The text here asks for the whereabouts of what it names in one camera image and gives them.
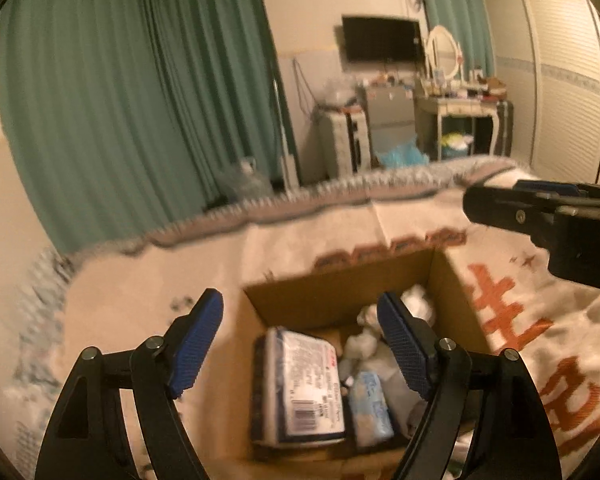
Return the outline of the large wipes packet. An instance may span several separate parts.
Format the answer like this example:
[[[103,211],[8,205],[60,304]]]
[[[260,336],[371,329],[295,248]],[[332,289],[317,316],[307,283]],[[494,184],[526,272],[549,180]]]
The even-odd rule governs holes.
[[[253,348],[251,440],[319,448],[346,436],[337,353],[325,339],[271,327]]]

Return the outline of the oval vanity mirror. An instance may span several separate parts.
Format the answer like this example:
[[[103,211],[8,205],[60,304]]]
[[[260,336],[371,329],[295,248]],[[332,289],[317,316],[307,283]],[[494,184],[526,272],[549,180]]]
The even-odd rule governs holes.
[[[428,75],[432,79],[444,77],[445,81],[462,80],[464,77],[464,54],[460,43],[443,25],[430,29],[425,58]]]

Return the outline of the cream blanket with red characters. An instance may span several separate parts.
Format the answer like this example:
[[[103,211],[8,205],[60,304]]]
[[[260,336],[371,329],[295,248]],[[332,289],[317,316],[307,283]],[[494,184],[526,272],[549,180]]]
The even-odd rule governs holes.
[[[562,469],[573,471],[600,438],[600,290],[554,278],[527,237],[473,224],[462,209],[469,185],[508,188],[525,176],[508,158],[466,158],[230,206],[132,242],[42,252],[20,297],[26,325],[10,390],[18,471],[33,477],[84,347],[132,348],[213,287],[224,318],[178,410],[221,476],[269,477],[249,439],[254,341],[284,326],[342,346],[363,308],[414,284],[426,289],[440,335],[521,353]]]

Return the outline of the white suitcase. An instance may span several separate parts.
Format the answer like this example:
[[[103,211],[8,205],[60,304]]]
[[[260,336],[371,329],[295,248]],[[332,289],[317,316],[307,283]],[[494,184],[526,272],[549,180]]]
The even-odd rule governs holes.
[[[370,135],[360,108],[335,112],[322,110],[317,130],[329,179],[353,176],[372,169]]]

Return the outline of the white dressing table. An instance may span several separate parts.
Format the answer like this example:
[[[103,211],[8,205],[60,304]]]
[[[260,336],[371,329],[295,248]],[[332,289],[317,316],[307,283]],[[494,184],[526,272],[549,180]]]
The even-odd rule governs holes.
[[[470,133],[476,136],[476,121],[489,118],[492,125],[490,136],[489,155],[496,152],[496,144],[500,136],[501,121],[498,117],[498,103],[493,100],[477,98],[440,98],[440,96],[418,96],[415,99],[415,113],[417,119],[431,119],[432,130],[419,133],[419,148],[427,154],[433,162],[442,161],[442,139],[448,122],[452,120],[458,126],[461,122],[471,122]]]

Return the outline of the green curtain by wardrobe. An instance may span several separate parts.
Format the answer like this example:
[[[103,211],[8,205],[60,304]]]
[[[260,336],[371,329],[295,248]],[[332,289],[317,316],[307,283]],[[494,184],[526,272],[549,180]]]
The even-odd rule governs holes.
[[[444,26],[460,44],[466,72],[494,74],[494,56],[483,0],[422,0],[429,28]]]

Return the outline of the white cloth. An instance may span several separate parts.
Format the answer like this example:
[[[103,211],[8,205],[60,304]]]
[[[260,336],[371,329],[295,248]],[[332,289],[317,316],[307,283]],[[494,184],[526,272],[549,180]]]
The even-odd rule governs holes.
[[[433,320],[422,286],[400,295],[385,292],[358,314],[361,331],[347,339],[338,364],[347,400],[359,372],[378,375],[394,435],[407,439],[414,437],[439,376]]]

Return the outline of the black wall television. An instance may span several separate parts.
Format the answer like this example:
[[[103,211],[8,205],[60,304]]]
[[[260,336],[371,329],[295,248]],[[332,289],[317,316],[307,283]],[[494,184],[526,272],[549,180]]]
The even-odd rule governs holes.
[[[342,33],[349,62],[419,63],[424,57],[418,21],[343,15]]]

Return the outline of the blue plastic bag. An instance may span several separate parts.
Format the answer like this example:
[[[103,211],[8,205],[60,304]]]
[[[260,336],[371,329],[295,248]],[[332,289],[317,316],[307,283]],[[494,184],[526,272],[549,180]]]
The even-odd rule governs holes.
[[[385,153],[377,153],[376,158],[384,168],[399,169],[429,164],[429,157],[419,151],[415,139],[400,144]]]

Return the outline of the blue tissue pack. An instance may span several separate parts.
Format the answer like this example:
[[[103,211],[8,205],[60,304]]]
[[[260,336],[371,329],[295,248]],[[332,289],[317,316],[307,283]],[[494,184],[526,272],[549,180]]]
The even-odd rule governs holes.
[[[394,437],[381,382],[374,372],[359,372],[348,393],[355,443],[373,448]]]

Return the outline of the small grey refrigerator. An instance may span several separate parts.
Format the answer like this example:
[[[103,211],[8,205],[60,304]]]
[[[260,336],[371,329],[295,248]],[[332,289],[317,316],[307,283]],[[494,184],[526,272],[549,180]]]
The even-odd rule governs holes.
[[[367,86],[361,90],[370,148],[379,166],[396,148],[415,141],[413,91],[404,86]]]

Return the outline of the brown cardboard box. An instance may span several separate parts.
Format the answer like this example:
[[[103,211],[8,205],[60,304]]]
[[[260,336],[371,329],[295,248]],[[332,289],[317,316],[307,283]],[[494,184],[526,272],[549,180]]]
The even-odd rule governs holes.
[[[392,476],[426,400],[402,376],[380,325],[387,292],[437,336],[489,351],[443,249],[224,288],[212,478]]]

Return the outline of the white louvered wardrobe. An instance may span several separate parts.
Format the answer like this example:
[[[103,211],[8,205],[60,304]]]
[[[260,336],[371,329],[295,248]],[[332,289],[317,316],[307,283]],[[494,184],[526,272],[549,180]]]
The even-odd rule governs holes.
[[[514,119],[510,156],[539,177],[600,182],[600,18],[590,0],[483,0]]]

